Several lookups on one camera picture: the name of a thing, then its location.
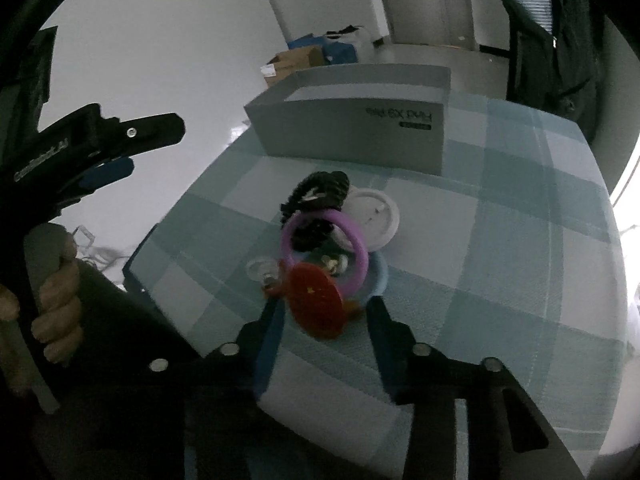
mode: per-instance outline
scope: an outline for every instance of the tablecloth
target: tablecloth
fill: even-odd
[[[626,305],[608,193],[578,126],[452,92],[442,176],[273,158],[249,129],[130,266],[202,355],[259,316],[264,300],[245,265],[278,256],[278,207],[319,170],[343,170],[354,186],[384,190],[398,203],[398,233],[382,249],[391,316],[450,358],[502,359],[586,471],[616,402]],[[412,409],[384,393],[364,319],[319,342],[289,316],[260,405],[335,454],[401,475]],[[463,406],[458,414],[462,478]]]

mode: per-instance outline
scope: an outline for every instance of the door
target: door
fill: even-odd
[[[383,0],[395,43],[474,47],[470,0]]]

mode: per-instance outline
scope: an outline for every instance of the red oval object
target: red oval object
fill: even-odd
[[[300,262],[287,273],[287,301],[296,322],[312,337],[335,339],[347,323],[342,297],[329,274]]]

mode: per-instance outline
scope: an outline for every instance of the white label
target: white label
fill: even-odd
[[[269,65],[260,67],[260,72],[262,72],[262,75],[265,77],[275,77],[276,67],[274,67],[273,63],[271,63]]]

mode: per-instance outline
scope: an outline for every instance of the white plastic bag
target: white plastic bag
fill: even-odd
[[[346,34],[329,34],[325,38],[327,41],[352,44],[356,49],[358,63],[373,63],[375,51],[373,47],[372,37],[369,31],[361,25],[355,26],[356,31],[347,32]]]

